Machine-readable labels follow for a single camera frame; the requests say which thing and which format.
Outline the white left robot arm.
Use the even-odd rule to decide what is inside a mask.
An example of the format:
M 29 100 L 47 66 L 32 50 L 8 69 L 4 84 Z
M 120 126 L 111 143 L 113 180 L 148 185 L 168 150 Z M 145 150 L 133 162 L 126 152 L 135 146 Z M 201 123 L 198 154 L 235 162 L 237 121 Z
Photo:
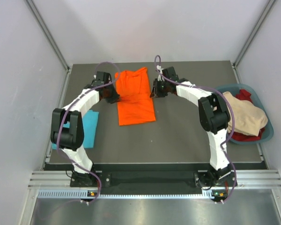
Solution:
M 113 104 L 119 101 L 120 95 L 115 90 L 111 75 L 98 71 L 91 84 L 86 85 L 70 104 L 52 112 L 50 139 L 56 150 L 65 153 L 74 167 L 71 177 L 73 187 L 91 187 L 99 183 L 93 162 L 83 147 L 82 119 L 102 99 Z

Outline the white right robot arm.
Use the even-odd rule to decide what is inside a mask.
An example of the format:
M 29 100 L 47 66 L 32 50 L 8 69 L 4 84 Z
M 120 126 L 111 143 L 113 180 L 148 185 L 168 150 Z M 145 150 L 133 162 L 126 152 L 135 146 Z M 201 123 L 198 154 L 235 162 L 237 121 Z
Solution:
M 207 132 L 210 147 L 210 169 L 197 178 L 198 185 L 221 185 L 231 173 L 225 143 L 230 113 L 219 92 L 201 88 L 186 79 L 180 79 L 174 67 L 156 66 L 158 77 L 154 80 L 151 98 L 163 98 L 175 94 L 195 104 L 199 109 L 202 128 Z

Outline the orange t-shirt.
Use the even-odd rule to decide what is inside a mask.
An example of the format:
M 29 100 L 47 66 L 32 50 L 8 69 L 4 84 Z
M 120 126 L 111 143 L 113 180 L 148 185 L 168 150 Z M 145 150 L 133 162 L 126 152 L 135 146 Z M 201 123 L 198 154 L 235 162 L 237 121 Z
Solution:
M 115 74 L 116 91 L 120 95 L 118 122 L 120 126 L 155 122 L 153 99 L 148 79 L 148 69 L 125 70 Z

